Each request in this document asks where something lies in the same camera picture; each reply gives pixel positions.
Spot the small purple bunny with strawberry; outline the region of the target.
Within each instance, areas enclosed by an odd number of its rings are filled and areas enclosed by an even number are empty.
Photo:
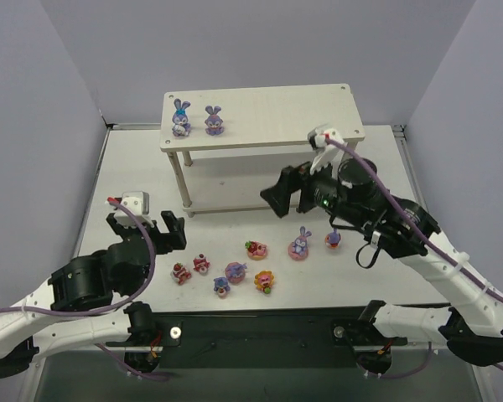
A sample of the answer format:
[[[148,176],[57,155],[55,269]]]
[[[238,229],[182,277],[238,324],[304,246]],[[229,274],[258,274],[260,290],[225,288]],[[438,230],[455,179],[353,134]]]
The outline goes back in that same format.
[[[214,292],[219,298],[225,298],[231,291],[229,281],[226,277],[217,277],[213,280],[214,282]]]

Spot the purple bunny sitting toy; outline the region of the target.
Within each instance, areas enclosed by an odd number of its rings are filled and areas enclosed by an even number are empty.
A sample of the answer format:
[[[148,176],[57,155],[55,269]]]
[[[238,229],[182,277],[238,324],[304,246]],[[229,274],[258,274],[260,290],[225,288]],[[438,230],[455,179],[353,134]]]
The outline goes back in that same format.
[[[205,132],[209,136],[218,136],[224,132],[223,120],[219,116],[220,106],[206,106],[205,111],[208,114],[205,119]]]

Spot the purple bunny blue bow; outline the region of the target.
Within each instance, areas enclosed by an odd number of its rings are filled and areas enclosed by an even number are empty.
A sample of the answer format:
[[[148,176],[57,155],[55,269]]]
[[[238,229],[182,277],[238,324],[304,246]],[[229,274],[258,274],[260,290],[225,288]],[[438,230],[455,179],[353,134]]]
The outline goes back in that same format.
[[[175,112],[172,116],[172,133],[175,137],[187,137],[191,130],[187,109],[190,107],[189,101],[174,99]]]

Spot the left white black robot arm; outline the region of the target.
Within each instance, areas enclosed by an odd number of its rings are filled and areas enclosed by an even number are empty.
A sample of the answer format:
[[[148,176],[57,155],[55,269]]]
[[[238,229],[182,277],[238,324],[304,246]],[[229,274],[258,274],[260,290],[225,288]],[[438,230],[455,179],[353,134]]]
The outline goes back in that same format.
[[[165,233],[147,215],[108,214],[121,242],[75,257],[24,299],[0,308],[0,379],[77,346],[147,346],[159,337],[151,307],[137,297],[153,277],[157,256],[187,245],[184,219],[171,211],[161,217]]]

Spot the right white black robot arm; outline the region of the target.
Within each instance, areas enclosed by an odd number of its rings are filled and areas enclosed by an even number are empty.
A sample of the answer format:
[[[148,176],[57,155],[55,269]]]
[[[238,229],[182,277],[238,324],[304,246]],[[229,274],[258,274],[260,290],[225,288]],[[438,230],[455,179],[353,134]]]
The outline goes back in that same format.
[[[446,307],[403,307],[370,301],[358,319],[365,336],[446,346],[467,363],[486,367],[503,362],[503,294],[459,253],[437,221],[419,204],[398,198],[365,158],[313,169],[311,162],[288,166],[260,192],[279,218],[299,193],[297,211],[323,209],[344,230],[361,234],[377,254],[387,253],[417,272],[447,301]]]

